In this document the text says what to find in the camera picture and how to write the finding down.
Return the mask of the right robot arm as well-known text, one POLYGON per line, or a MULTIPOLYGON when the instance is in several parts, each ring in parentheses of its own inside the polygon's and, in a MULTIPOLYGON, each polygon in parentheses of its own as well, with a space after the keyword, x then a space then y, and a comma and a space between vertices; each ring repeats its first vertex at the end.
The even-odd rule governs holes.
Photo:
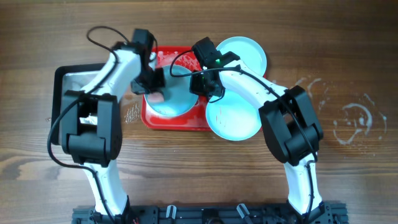
POLYGON ((266 80, 265 51, 247 37, 231 37, 219 45, 205 37, 191 50, 201 68, 192 75, 191 92, 221 97, 230 90, 258 111, 266 145, 284 165, 288 203, 310 217, 322 203, 315 164, 323 130, 307 92, 266 80))

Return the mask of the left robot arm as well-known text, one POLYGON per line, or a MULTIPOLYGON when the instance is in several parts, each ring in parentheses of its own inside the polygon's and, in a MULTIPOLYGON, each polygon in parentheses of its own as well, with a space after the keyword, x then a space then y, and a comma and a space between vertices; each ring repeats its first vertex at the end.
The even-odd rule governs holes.
POLYGON ((80 90, 67 90, 53 130, 72 157, 72 169, 82 169, 96 199, 91 219, 96 223, 130 223, 129 197, 119 178, 116 158, 121 150, 120 101, 127 88, 136 95, 160 94, 164 72, 156 68, 157 40, 146 29, 135 29, 131 40, 108 48, 109 59, 97 76, 80 90))

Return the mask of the red plastic tray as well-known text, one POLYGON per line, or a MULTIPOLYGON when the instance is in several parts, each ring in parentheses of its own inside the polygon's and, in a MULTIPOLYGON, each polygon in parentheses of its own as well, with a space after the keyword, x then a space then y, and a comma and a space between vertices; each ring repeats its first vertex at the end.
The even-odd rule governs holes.
MULTIPOLYGON (((181 52, 190 50, 189 46, 158 47, 158 66, 170 65, 172 60, 181 52)), ((150 110, 145 98, 142 97, 141 120, 151 129, 179 130, 179 131, 211 131, 206 118, 206 98, 200 96, 195 106, 187 113, 177 117, 161 117, 150 110)))

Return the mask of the light blue plate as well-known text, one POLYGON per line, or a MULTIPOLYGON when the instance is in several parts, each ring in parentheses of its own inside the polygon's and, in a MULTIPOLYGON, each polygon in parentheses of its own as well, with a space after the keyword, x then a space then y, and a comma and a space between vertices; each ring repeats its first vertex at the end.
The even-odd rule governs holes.
POLYGON ((222 54, 233 52, 254 72, 263 77, 267 70, 267 57, 264 49, 254 40, 236 36, 222 41, 216 47, 222 54))
POLYGON ((226 90, 222 98, 210 98, 206 105, 205 118, 215 134, 229 141, 249 139, 261 129, 257 110, 230 90, 226 90))
POLYGON ((177 117, 191 110, 198 101, 198 95, 190 93, 190 77, 172 77, 170 65, 162 67, 164 70, 165 86, 160 89, 164 101, 154 103, 149 101, 149 95, 144 99, 150 110, 163 117, 177 117))

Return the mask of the pink sponge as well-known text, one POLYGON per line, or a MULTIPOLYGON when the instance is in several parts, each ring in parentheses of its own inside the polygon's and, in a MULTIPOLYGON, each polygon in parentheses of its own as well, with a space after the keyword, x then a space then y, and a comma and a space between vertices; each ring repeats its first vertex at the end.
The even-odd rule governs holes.
POLYGON ((164 96, 161 92, 149 93, 147 95, 147 102, 162 103, 162 102, 164 102, 164 96))

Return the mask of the black foil-lined tray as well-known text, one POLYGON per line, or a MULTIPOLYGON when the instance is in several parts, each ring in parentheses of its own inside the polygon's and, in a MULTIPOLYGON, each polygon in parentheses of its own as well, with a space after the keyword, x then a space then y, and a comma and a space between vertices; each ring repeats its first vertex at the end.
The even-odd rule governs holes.
POLYGON ((103 103, 111 101, 110 96, 85 95, 82 91, 73 91, 66 87, 66 74, 95 72, 98 73, 104 63, 71 65, 56 69, 53 90, 52 125, 60 118, 59 128, 51 135, 51 143, 62 146, 80 146, 89 143, 104 144, 106 138, 97 134, 93 124, 80 122, 80 115, 97 112, 103 103))

